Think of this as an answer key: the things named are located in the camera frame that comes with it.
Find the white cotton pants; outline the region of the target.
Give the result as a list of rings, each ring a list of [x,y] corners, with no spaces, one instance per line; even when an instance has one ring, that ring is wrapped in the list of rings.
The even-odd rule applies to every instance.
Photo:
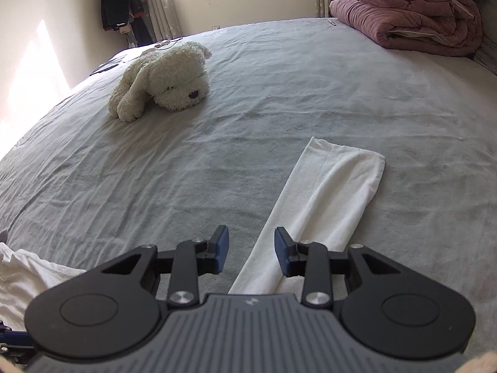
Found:
[[[230,293],[299,296],[303,279],[283,277],[274,251],[274,230],[285,227],[296,241],[315,241],[332,251],[344,250],[376,194],[385,165],[384,156],[377,152],[312,138]],[[24,249],[1,245],[1,320],[16,331],[24,330],[30,302],[81,273],[80,269],[49,262]]]

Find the dark clothes hanging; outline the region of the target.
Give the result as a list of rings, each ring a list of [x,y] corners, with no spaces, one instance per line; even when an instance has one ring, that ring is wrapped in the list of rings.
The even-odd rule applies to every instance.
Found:
[[[105,31],[124,35],[131,45],[144,46],[153,42],[143,20],[143,0],[100,0],[100,11]]]

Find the grey bed sheet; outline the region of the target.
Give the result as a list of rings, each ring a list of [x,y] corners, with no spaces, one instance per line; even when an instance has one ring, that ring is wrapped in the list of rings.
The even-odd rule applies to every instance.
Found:
[[[1,161],[1,230],[88,269],[141,243],[229,227],[216,290],[234,281],[312,137],[378,152],[379,190],[355,239],[464,293],[496,319],[496,77],[467,58],[381,48],[324,19],[198,34],[208,97],[127,124],[92,75]]]

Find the white plush dog toy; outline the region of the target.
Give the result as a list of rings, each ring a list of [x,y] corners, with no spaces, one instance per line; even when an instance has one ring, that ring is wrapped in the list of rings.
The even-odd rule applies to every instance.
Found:
[[[199,104],[210,90],[206,61],[211,57],[207,47],[194,41],[144,51],[125,69],[110,95],[110,115],[133,122],[149,100],[172,112]]]

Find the dark flat item on bed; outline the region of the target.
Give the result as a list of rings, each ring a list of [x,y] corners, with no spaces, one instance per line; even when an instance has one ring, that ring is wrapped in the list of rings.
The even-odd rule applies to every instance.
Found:
[[[100,74],[105,71],[110,71],[111,69],[118,67],[119,63],[118,62],[107,62],[103,63],[100,66],[98,66],[94,71],[92,71],[89,76]]]

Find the grey patterned curtain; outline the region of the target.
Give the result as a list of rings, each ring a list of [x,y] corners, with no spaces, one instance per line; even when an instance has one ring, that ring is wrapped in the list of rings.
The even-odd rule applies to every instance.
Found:
[[[173,0],[147,0],[147,5],[156,41],[183,35]]]

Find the maroon folded quilt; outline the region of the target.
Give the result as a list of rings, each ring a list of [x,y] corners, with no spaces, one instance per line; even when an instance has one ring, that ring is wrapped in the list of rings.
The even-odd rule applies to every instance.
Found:
[[[483,40],[473,0],[333,0],[329,11],[387,49],[465,57]]]

